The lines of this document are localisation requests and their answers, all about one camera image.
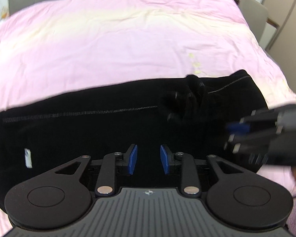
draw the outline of black fabric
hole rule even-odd
[[[177,178],[163,173],[161,144],[198,159],[216,154],[232,161],[222,149],[226,122],[264,107],[260,90],[241,70],[87,89],[1,112],[0,208],[7,191],[26,179],[81,155],[125,152],[131,143],[138,145],[138,160],[128,185],[174,186]],[[24,148],[31,150],[32,169]]]

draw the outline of clothing label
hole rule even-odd
[[[25,165],[27,168],[32,168],[32,158],[31,158],[31,151],[29,149],[24,149],[25,155]]]

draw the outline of seam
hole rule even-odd
[[[94,115],[94,114],[110,114],[110,113],[118,113],[118,112],[125,112],[125,111],[139,111],[139,110],[152,109],[157,107],[158,106],[147,106],[147,107],[141,107],[141,108],[129,108],[129,109],[107,110],[107,111],[59,112],[59,113],[50,113],[50,114],[4,118],[2,119],[2,121],[4,123],[13,123],[13,122],[28,121],[28,120],[36,120],[36,119],[55,119],[60,117],[75,117],[75,116]]]
[[[243,76],[243,77],[240,77],[239,79],[237,79],[237,80],[235,80],[235,81],[232,81],[231,83],[225,85],[224,87],[222,87],[222,88],[220,88],[220,89],[218,89],[218,90],[216,90],[216,91],[209,92],[209,93],[219,92],[219,91],[225,89],[226,87],[228,87],[228,86],[230,86],[230,85],[232,85],[232,84],[234,84],[234,83],[236,83],[236,82],[238,82],[238,81],[240,81],[240,80],[242,80],[242,79],[245,79],[245,78],[247,78],[247,77],[250,77],[250,76]]]

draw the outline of bed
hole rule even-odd
[[[240,69],[269,107],[296,103],[233,0],[9,3],[11,17],[0,25],[0,111],[91,87]],[[289,168],[260,174],[296,193]],[[10,228],[0,211],[0,236]]]

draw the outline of chair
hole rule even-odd
[[[259,42],[269,15],[267,8],[256,0],[240,0],[239,8]]]

